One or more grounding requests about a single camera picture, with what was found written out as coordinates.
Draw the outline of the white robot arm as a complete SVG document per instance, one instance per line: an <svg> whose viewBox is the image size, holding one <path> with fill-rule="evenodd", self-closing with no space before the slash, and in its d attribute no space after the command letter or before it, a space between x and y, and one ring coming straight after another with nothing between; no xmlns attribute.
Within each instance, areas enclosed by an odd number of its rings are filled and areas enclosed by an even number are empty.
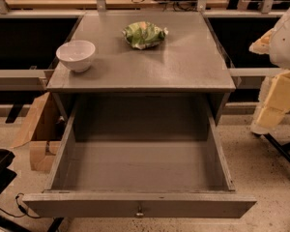
<svg viewBox="0 0 290 232"><path fill-rule="evenodd" d="M275 26L248 49L259 55L268 54L270 62L284 72L267 76L262 82L250 131L267 134L290 111L290 8Z"/></svg>

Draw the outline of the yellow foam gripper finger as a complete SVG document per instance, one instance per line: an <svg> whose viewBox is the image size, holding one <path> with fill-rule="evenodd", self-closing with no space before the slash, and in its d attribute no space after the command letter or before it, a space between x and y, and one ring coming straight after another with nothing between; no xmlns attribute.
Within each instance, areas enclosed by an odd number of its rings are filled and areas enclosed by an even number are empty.
<svg viewBox="0 0 290 232"><path fill-rule="evenodd" d="M266 77L261 85L250 131L267 134L290 111L290 71Z"/></svg>
<svg viewBox="0 0 290 232"><path fill-rule="evenodd" d="M270 29L263 36L261 36L258 40L253 42L248 50L252 53L264 55L269 55L272 51L272 39L274 35L274 30Z"/></svg>

